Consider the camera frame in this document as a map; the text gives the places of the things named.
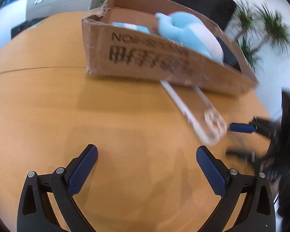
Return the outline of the light blue plush toy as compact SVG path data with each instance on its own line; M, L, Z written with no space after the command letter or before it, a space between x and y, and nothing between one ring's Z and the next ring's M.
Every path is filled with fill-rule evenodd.
M169 15L156 13L158 32L163 38L181 43L208 59L223 64L224 53L217 38L193 14L173 12Z

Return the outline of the pastel rubik's cube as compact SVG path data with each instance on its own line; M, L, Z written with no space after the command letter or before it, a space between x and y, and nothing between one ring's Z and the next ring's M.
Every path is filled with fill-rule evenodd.
M112 25L114 25L116 27L127 28L130 30L150 34L150 31L148 30L147 27L140 26L140 25L129 24L129 23L119 23L119 22L112 22Z

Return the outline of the green potted plant right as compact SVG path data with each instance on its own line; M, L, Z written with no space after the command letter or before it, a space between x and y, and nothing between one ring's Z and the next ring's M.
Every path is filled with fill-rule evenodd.
M233 42L237 43L253 69L261 61L258 53L266 44L279 54L290 50L290 26L278 10L267 4L249 4L242 0L236 3L233 20L238 32Z

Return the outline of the brown cardboard box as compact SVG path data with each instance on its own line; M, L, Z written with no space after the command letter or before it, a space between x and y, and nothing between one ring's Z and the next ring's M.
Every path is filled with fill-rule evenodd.
M159 35L156 13L187 12L198 17L230 48L241 72ZM116 27L112 22L147 27L150 34ZM188 7L170 0L106 0L82 19L83 44L89 70L97 75L168 81L239 96L258 80L239 46L221 28Z

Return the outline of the black chair behind table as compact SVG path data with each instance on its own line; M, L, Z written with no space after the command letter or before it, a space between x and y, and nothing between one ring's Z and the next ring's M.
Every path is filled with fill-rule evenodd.
M40 21L44 20L45 17L39 17L32 20L26 20L25 22L11 28L11 39L13 39L15 36L26 30L27 28L30 28L34 26L35 24L39 23Z

